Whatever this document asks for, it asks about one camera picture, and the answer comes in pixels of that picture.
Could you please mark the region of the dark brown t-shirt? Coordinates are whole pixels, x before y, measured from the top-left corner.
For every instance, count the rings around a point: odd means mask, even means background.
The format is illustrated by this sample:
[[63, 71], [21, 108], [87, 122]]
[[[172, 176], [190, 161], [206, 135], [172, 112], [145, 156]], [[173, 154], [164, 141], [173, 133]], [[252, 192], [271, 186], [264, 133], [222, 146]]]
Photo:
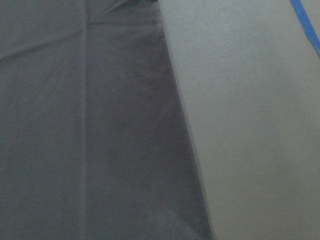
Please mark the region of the dark brown t-shirt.
[[156, 0], [1, 1], [0, 237], [212, 239]]

